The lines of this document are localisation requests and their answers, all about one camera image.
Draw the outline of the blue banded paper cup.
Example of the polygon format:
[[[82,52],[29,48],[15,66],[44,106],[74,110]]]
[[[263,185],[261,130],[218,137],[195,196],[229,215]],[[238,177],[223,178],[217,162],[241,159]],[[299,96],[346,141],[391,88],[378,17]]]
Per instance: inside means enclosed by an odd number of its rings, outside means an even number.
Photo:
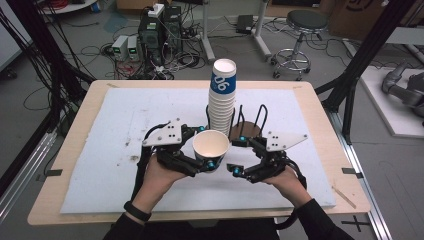
[[[194,136],[192,146],[197,161],[213,160],[217,163],[218,169],[230,147],[230,142],[220,131],[205,130]]]

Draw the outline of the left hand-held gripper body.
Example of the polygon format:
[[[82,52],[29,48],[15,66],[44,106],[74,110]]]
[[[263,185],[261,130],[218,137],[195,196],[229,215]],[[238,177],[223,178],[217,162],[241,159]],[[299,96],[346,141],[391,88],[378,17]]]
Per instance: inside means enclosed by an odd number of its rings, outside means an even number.
[[[194,177],[197,160],[186,156],[182,147],[191,137],[182,136],[183,124],[179,118],[150,129],[142,141],[142,156],[155,152],[157,160],[165,168]]]

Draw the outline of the light wooden table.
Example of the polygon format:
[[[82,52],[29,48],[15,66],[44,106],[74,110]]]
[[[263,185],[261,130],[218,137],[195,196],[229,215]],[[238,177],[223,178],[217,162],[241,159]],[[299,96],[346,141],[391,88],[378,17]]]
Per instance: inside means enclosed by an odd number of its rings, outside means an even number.
[[[178,119],[206,124],[207,80],[97,80],[91,84],[28,216],[31,225],[116,221],[131,198],[145,133]],[[329,214],[366,213],[370,204],[321,103],[308,82],[240,81],[236,104],[252,121],[268,109],[263,135],[288,148],[309,194]],[[235,178],[224,166],[173,185],[154,208],[155,221],[284,216],[292,204],[264,183]]]

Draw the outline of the brown cardboard box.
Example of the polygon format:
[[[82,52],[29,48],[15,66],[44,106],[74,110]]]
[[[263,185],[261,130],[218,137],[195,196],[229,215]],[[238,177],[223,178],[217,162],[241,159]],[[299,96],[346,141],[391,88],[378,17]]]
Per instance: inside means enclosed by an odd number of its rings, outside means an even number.
[[[151,6],[151,0],[116,0],[117,8],[121,10],[141,10]]]

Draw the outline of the person's left hand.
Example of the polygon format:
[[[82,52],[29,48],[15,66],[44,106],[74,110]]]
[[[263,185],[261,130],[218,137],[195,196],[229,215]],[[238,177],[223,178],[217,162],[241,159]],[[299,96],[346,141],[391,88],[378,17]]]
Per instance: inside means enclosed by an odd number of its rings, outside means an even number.
[[[132,200],[132,205],[144,213],[151,213],[172,185],[183,178],[183,173],[166,169],[153,155],[147,164],[143,185]]]

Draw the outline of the large printed cardboard box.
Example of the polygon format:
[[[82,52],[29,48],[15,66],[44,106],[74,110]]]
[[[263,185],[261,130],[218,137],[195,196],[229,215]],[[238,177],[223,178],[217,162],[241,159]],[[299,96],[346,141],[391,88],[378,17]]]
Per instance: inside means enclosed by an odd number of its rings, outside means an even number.
[[[334,0],[328,32],[332,36],[364,40],[388,5],[387,0]]]

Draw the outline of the white power strip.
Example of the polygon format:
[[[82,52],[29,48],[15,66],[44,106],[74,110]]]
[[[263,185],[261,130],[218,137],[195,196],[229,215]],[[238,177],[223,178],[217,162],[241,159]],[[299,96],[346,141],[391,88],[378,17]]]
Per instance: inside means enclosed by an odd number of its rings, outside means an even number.
[[[164,8],[165,8],[164,4],[156,3],[153,6],[153,9],[148,11],[148,16],[153,17],[153,18],[159,18],[160,15],[162,14]]]

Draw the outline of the white power supply box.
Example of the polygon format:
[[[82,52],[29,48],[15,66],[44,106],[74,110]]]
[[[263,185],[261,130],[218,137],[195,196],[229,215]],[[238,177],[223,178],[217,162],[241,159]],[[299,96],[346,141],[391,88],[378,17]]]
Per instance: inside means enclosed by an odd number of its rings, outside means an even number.
[[[138,38],[136,36],[128,37],[128,54],[131,61],[140,60]]]
[[[125,61],[128,57],[128,37],[119,36],[112,44],[112,50],[117,61]]]

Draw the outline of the black metal frame post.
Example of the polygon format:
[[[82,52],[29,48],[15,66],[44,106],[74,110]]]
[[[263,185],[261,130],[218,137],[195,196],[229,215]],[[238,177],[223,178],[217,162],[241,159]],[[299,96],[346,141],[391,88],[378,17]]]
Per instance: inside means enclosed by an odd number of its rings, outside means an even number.
[[[329,96],[322,101],[323,108],[330,113],[337,113],[340,104],[345,102],[341,132],[349,145],[352,144],[351,124],[357,83],[367,66],[386,43],[414,2],[415,0],[389,0],[385,10],[377,19],[342,74],[315,89],[317,95],[331,90]]]

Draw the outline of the thin wooden stick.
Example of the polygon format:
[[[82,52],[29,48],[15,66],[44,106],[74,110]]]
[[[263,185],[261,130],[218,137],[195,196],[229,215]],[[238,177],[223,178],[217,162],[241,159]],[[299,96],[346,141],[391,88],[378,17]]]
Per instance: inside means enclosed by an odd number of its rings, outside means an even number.
[[[332,186],[332,189],[334,190],[334,192],[339,195],[345,202],[347,202],[353,209],[356,209],[357,206],[356,204],[351,201],[344,193],[342,193],[338,188],[336,188],[335,186]]]

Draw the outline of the aluminium floor rail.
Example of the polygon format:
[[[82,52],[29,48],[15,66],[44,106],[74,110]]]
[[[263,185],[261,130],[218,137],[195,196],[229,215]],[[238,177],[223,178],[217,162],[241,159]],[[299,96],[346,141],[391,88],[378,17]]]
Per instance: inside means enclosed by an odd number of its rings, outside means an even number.
[[[6,220],[18,198],[50,152],[56,139],[56,130],[51,133],[45,133],[30,152],[29,156],[24,158],[23,166],[0,197],[0,225]]]
[[[359,183],[364,190],[365,196],[370,203],[370,211],[367,213],[367,216],[376,239],[393,240],[378,203],[372,193],[371,187],[367,181],[365,172],[363,171],[354,147],[348,143],[342,134],[342,120],[340,116],[337,113],[327,112],[327,117],[329,118],[337,138],[347,156],[347,159],[353,168],[354,175],[358,178]]]

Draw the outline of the person's right hand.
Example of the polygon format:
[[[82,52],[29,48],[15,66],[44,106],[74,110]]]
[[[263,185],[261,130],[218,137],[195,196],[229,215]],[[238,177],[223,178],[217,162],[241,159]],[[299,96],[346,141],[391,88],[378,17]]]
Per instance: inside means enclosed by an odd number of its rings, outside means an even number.
[[[277,176],[265,179],[264,183],[274,186],[295,208],[302,207],[312,199],[291,167],[286,167]]]

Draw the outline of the stack of paper cups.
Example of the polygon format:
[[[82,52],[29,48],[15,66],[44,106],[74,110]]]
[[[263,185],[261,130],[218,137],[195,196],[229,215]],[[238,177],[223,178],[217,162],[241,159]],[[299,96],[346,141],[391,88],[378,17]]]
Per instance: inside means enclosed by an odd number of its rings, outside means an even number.
[[[218,59],[213,64],[207,112],[209,127],[229,134],[236,95],[236,64],[230,59]]]

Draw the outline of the white platform board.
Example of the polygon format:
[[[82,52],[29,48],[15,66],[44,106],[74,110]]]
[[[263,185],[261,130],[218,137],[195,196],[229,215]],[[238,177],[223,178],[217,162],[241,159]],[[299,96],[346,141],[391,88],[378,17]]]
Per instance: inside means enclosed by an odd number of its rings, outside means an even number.
[[[368,67],[361,76],[361,83],[393,136],[424,139],[424,118],[414,114],[400,99],[381,90],[383,79],[390,71],[390,67]]]

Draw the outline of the round white table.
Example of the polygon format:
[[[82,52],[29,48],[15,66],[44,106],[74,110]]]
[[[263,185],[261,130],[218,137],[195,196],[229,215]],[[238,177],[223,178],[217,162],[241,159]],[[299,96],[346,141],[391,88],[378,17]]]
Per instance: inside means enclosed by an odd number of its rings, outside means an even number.
[[[42,4],[42,10],[46,14],[62,14],[62,13],[70,13],[77,10],[81,10],[87,7],[90,7],[92,4],[96,3],[98,0],[84,0],[83,3],[73,4],[68,2],[66,6],[53,7],[49,6],[47,2]]]

